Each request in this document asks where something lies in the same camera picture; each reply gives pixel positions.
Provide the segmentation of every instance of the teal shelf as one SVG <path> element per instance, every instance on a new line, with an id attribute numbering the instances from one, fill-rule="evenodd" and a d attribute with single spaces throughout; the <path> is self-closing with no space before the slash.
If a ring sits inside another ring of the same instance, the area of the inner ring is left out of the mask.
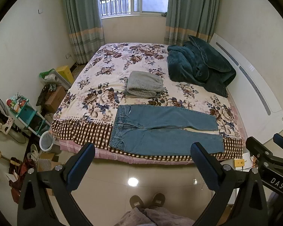
<path id="1" fill-rule="evenodd" d="M 22 111 L 26 106 L 28 106 L 28 105 L 27 105 L 28 102 L 29 102 L 29 99 L 26 99 L 26 102 L 25 102 L 25 104 L 23 105 L 23 107 L 20 109 L 20 111 L 19 111 L 18 113 L 16 113 L 16 117 L 17 117 L 17 118 L 18 118 L 18 116 L 21 114 L 21 111 Z"/>
<path id="2" fill-rule="evenodd" d="M 31 121 L 32 121 L 32 119 L 33 119 L 33 117 L 35 116 L 35 114 L 37 113 L 37 111 L 33 111 L 32 112 L 32 114 L 31 114 L 31 116 L 29 117 L 29 119 L 27 120 L 27 122 L 25 122 L 26 123 L 26 125 L 27 125 L 27 127 L 29 126 L 29 124 L 31 123 Z"/>
<path id="3" fill-rule="evenodd" d="M 42 121 L 42 124 L 41 124 L 41 126 L 39 127 L 39 129 L 38 129 L 38 131 L 37 131 L 37 134 L 39 134 L 40 130 L 42 129 L 44 122 L 45 122 L 45 120 Z"/>

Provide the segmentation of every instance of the cardboard box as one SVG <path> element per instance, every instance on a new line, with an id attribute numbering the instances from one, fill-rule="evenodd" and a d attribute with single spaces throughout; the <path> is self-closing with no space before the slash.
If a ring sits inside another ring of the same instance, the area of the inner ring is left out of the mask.
<path id="1" fill-rule="evenodd" d="M 71 74 L 71 71 L 70 71 L 68 65 L 58 67 L 58 68 L 56 68 L 55 71 L 58 72 L 63 78 L 65 78 L 71 84 L 74 83 L 75 80 L 73 79 L 73 76 Z"/>
<path id="2" fill-rule="evenodd" d="M 62 100 L 64 99 L 66 92 L 62 86 L 58 86 L 57 90 L 55 90 L 52 95 L 45 102 L 45 109 L 50 113 L 55 113 Z"/>

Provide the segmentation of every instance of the gray fleece towel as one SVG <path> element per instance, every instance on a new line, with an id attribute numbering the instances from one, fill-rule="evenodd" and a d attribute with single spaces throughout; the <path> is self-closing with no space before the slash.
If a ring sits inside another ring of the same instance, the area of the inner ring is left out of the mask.
<path id="1" fill-rule="evenodd" d="M 152 98 L 164 91 L 161 77 L 143 71 L 132 71 L 126 86 L 126 92 L 134 96 Z"/>

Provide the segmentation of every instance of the blue jeans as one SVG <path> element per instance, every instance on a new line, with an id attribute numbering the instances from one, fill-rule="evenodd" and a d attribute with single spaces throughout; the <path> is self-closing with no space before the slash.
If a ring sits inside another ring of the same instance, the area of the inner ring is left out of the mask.
<path id="1" fill-rule="evenodd" d="M 216 117 L 174 106 L 119 105 L 110 146 L 138 155 L 190 155 L 200 142 L 208 153 L 223 152 L 221 135 L 197 133 L 218 130 Z"/>

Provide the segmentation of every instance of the person's feet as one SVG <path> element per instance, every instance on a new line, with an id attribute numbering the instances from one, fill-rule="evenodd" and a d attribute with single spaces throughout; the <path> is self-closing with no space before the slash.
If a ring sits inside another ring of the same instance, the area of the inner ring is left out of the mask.
<path id="1" fill-rule="evenodd" d="M 150 208 L 150 207 L 153 207 L 153 206 L 162 207 L 162 206 L 164 205 L 165 201 L 166 201 L 165 195 L 162 194 L 162 193 L 157 193 L 157 194 L 153 197 L 153 200 L 152 200 L 152 202 L 150 203 L 149 208 Z"/>
<path id="2" fill-rule="evenodd" d="M 132 209 L 134 209 L 135 207 L 145 208 L 143 201 L 141 200 L 141 198 L 138 195 L 133 195 L 130 198 L 129 202 L 130 202 L 130 206 L 132 207 Z"/>

